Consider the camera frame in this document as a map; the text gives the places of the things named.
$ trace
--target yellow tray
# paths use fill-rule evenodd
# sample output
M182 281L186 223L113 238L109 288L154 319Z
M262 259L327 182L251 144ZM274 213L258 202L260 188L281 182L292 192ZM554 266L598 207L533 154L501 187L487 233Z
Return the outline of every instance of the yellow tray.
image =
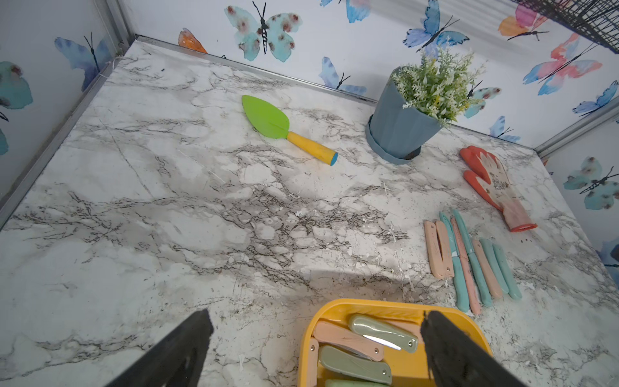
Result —
M354 313L361 313L381 320L406 321L421 325L424 312L438 310L445 315L458 328L463 330L477 345L492 356L492 350L486 337L477 324L467 315L457 309L431 307L429 305L416 305L410 303L355 300L354 298L340 298L324 305L312 318L301 342L301 356L299 358L298 387L310 387L307 384L308 353L310 351L310 338L314 327L319 320L330 321L343 327L348 327L348 318ZM385 346L384 359L391 367L393 375L393 387L431 387L436 386L433 380L428 378L428 361L426 359L425 345L419 344L415 353L403 350L395 350ZM318 363L318 387L324 387L327 379L352 379L324 368Z

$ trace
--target pink butterfly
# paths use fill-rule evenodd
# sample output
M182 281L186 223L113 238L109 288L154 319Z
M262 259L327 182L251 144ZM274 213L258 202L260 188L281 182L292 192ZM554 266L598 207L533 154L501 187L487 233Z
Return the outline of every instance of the pink butterfly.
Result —
M524 84L527 85L537 80L546 80L537 95L551 94L563 86L566 77L580 78L588 72L602 67L602 63L598 61L576 60L592 49L591 45L589 45L583 52L576 55L579 38L577 33L573 33L566 42L552 50L550 57L556 60L540 63L533 67L523 78Z

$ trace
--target butterfly wallpaper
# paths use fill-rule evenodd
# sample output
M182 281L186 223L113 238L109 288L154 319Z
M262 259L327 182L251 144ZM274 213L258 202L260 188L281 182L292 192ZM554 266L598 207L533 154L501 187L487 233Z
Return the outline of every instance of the butterfly wallpaper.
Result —
M528 9L522 4L518 4L516 8L516 16L507 16L501 24L499 24L499 32L504 37L513 38L534 35L539 41L540 33L548 33L548 31L537 31L537 27L541 26L547 17L538 14L535 11Z
M186 28L183 28L181 33L178 34L178 45L180 47L189 48L190 50L199 51L204 54L208 54L202 43Z
M320 6L326 7L332 0L320 0ZM346 0L346 16L349 23L361 21L370 15L370 0Z
M84 70L82 91L86 90L101 70L105 68L105 65L113 59L105 39L101 39L96 48L93 46L92 34L90 34L90 41L86 37L84 39L88 48L68 39L56 38L54 41L58 51L69 60L71 69Z
M569 174L568 180L563 183L565 189L582 189L584 206L589 210L609 209L615 199L619 200L619 183L609 180L619 173L611 175L613 167L602 177L602 166L595 157L587 157L581 164L580 171Z
M342 77L340 78L335 71L333 63L331 63L331 59L326 56L322 59L322 71L318 74L318 76L322 78L326 87L330 87L332 89L343 90L345 92L359 95L363 95L367 91L364 86L343 85L342 83L350 78L350 76L345 78L344 73L342 73Z
M30 85L24 79L21 67L12 62L0 62L0 107L16 110L23 109L33 102ZM9 151L9 143L2 131L9 118L0 111L0 155Z
M501 93L500 87L484 87L482 89L477 89L477 90L474 90L474 88L472 88L471 91L469 92L469 98L473 98L473 99L480 100L480 101L478 103L474 103L471 106L469 106L469 108L464 111L464 116L466 118L473 117L474 115L476 115L477 113L479 113L482 109L486 107L486 100L491 100L497 95L499 95L500 93Z
M406 33L406 39L402 42L409 48L422 45L417 51L423 49L427 56L437 58L439 47L461 45L469 40L461 32L445 31L446 28L458 21L452 21L452 19L453 17L441 27L441 11L438 7L438 0L429 0L425 11L425 20L421 20L423 28L410 29Z
M602 242L602 249L597 251L608 273L619 286L619 237L611 241Z
M524 77L525 85L531 82L544 82L537 95L552 94L559 91L567 78L580 78L592 71L602 67L602 63L590 59L581 59L582 55L589 52L592 47L589 45L582 51L578 50L580 36L573 33L572 36L559 47L552 50L550 57L552 62L540 63L533 67Z
M581 102L578 104L577 107L573 108L572 111L576 114L583 113L580 115L580 117L582 117L582 116L590 115L594 111L597 111L598 109L603 108L615 96L618 85L619 85L619 82L615 80L613 83L610 84L610 86L608 86L606 90L604 90L604 93L602 93L602 95L599 95L597 97L597 100L595 102L593 101Z
M295 48L295 41L288 33L298 31L303 23L301 18L297 14L289 13L276 14L265 19L267 4L264 3L262 13L255 2L252 4L256 8L260 24L243 8L228 6L223 10L230 24L238 30L235 39L239 49L243 50L245 59L253 61L260 52L262 42L264 54L267 53L268 46L275 58L286 62Z
M490 135L494 138L498 138L501 140L509 141L509 142L518 142L520 141L519 136L512 136L510 134L506 134L507 132L511 132L513 129L505 129L505 116L500 116L495 124L490 128Z

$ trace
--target blue butterfly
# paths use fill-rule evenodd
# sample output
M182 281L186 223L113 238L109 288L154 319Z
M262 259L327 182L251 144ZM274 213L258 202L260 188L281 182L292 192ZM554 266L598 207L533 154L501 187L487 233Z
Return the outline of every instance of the blue butterfly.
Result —
M406 39L402 42L406 47L414 47L425 42L419 50L422 48L425 51L426 56L431 58L438 57L438 47L461 45L465 41L469 40L463 33L455 31L445 31L447 27L453 23L451 19L441 29L441 12L438 9L438 0L429 0L428 7L426 8L426 19L422 19L423 28L410 29L406 33Z
M609 178L619 176L619 173L610 175L614 167L610 167L610 171L602 177L602 166L595 157L587 157L581 164L580 171L573 171L568 176L568 181L563 183L565 189L581 189L591 184L589 187L582 190L580 193L589 192L584 198L584 206L590 210L609 209L613 206L614 200L619 199L619 183L616 181L608 181Z
M260 41L264 54L267 53L267 46L271 53L282 62L290 57L295 41L288 35L288 32L297 32L303 23L297 14L277 14L268 19L264 19L267 3L264 3L262 14L255 2L252 1L258 11L260 24L246 10L240 7L228 6L223 11L226 13L230 24L238 30L235 34L236 44L243 50L244 57L248 61L256 59L260 52Z
M72 69L84 70L82 91L86 90L97 74L105 67L105 64L112 60L112 55L108 50L108 45L105 44L105 39L101 39L97 49L93 48L92 34L90 34L90 41L86 39L86 42L90 49L68 39L56 38L54 41L58 51L62 52L69 60Z
M606 90L604 90L604 93L602 93L602 95L599 95L597 97L597 100L595 102L593 101L581 102L578 104L577 107L573 108L572 111L577 114L584 113L580 115L580 117L582 117L582 116L589 115L598 109L603 108L615 96L618 85L619 85L619 82L617 81L611 83L610 86Z
M331 59L326 56L322 59L322 72L318 74L318 76L322 78L326 87L330 87L332 89L344 90L345 92L359 95L365 94L368 90L365 86L342 85L343 81L350 78L350 76L344 78L344 73L342 73L342 78L340 79L340 77L337 76L333 63L331 63Z
M509 142L518 142L520 141L520 136L511 136L509 134L505 134L507 132L511 132L514 129L503 130L505 128L505 116L500 116L495 124L490 128L490 135L495 138L500 138Z
M484 87L483 89L475 90L477 86L471 88L468 98L473 98L475 100L480 100L480 101L478 103L475 103L469 106L469 108L464 111L464 116L466 118L473 117L474 115L479 113L483 108L485 108L486 107L485 100L491 100L501 93L500 87Z
M326 7L332 0L320 0L321 7ZM370 0L346 0L348 22L361 21L370 15Z
M9 122L9 119L6 118L6 116L2 112L0 112L0 118ZM6 142L6 137L4 136L4 133L2 133L2 129L0 129L0 156L5 154L8 151L9 151L9 143Z
M0 62L0 106L7 109L23 109L32 103L30 86L24 79L22 68L11 62ZM0 119L9 118L0 111ZM6 136L0 130L0 155L9 151Z

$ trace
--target gardening glove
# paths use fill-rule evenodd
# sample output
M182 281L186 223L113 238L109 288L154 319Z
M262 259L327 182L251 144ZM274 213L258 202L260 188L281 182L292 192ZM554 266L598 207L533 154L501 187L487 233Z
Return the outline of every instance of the gardening glove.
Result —
M510 231L520 232L537 227L512 189L501 160L474 146L461 149L460 156L472 169L464 172L464 179L486 202L503 213Z

